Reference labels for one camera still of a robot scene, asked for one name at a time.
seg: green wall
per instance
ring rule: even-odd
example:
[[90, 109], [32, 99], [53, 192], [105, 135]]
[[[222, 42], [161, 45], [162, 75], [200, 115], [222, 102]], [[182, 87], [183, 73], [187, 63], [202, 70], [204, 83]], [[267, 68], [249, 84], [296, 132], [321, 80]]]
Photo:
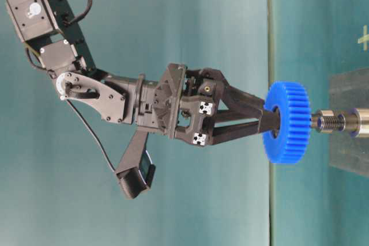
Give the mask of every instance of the green wall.
[[[272, 0], [270, 19], [274, 77], [306, 86], [313, 111], [329, 107], [332, 74], [369, 65], [368, 0]], [[369, 179], [328, 163], [328, 136], [312, 131], [300, 163], [273, 167], [273, 245], [368, 244]]]
[[[86, 0], [69, 0], [76, 13]], [[266, 0], [94, 0], [81, 26], [96, 64], [157, 80], [170, 62], [222, 70], [264, 97]], [[27, 64], [0, 9], [0, 245], [268, 245], [261, 137], [199, 149], [151, 136], [152, 190], [123, 197], [81, 122]], [[117, 163], [133, 126], [77, 104]]]

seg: black cable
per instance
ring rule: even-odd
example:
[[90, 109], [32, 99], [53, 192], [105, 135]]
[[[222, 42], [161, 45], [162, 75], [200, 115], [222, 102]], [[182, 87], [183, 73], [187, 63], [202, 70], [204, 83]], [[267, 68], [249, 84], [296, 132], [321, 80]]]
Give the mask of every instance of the black cable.
[[83, 20], [85, 18], [85, 16], [88, 14], [88, 12], [91, 10], [91, 7], [92, 7], [92, 0], [87, 0], [87, 7], [86, 7], [85, 11], [83, 13], [81, 13], [80, 15], [76, 16], [71, 21], [65, 22], [66, 25], [71, 25], [71, 24], [74, 24], [76, 22], [79, 22], [80, 20]]
[[27, 56], [27, 59], [29, 61], [29, 64], [34, 68], [34, 69], [37, 69], [37, 70], [40, 70], [40, 71], [46, 71], [46, 69], [44, 67], [41, 67], [41, 66], [38, 66], [38, 65], [35, 65], [32, 61], [32, 58], [31, 58], [31, 55], [29, 54], [29, 49], [26, 47], [25, 49], [25, 54]]
[[77, 114], [77, 116], [81, 119], [81, 121], [83, 122], [84, 126], [87, 128], [87, 130], [90, 132], [90, 134], [93, 136], [93, 138], [95, 139], [97, 145], [99, 146], [99, 148], [101, 149], [101, 152], [103, 152], [104, 158], [108, 164], [108, 166], [110, 167], [110, 170], [115, 173], [115, 168], [112, 165], [103, 145], [100, 142], [100, 139], [97, 137], [97, 135], [95, 134], [95, 132], [92, 130], [92, 128], [90, 127], [90, 125], [87, 123], [87, 121], [84, 119], [84, 117], [81, 115], [81, 113], [77, 110], [77, 108], [69, 101], [66, 100], [68, 105], [72, 108], [72, 110]]

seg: plastic gear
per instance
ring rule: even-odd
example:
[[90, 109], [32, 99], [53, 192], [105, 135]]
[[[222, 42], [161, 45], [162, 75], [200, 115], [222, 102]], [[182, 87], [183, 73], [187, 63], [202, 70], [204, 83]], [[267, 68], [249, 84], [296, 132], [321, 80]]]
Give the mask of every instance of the plastic gear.
[[275, 164], [297, 163], [304, 156], [310, 137], [311, 109], [305, 88], [295, 82], [275, 82], [264, 108], [279, 110], [281, 116], [279, 131], [263, 134], [268, 159]]

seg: metal cylinder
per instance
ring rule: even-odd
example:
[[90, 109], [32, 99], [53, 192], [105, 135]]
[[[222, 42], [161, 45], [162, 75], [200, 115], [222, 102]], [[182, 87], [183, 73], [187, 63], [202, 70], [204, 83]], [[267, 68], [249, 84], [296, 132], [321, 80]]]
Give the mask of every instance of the metal cylinder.
[[355, 138], [369, 138], [369, 109], [354, 108], [349, 112], [320, 110], [311, 115], [311, 128], [319, 133], [346, 131]]
[[369, 109], [352, 109], [357, 118], [357, 128], [351, 132], [354, 138], [369, 138]]

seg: white symbol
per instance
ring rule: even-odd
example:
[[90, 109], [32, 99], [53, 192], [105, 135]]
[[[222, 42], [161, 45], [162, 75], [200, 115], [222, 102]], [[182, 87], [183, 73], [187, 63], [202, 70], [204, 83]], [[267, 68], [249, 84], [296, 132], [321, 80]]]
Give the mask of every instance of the white symbol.
[[205, 146], [206, 135], [195, 133], [193, 144]]
[[199, 109], [199, 113], [205, 113], [207, 115], [211, 115], [212, 114], [212, 108], [213, 108], [213, 104], [212, 103], [206, 103], [206, 102], [201, 102], [200, 103], [200, 109]]
[[31, 19], [34, 16], [37, 16], [41, 13], [41, 5], [34, 2], [29, 6], [29, 10], [27, 11], [27, 17]]

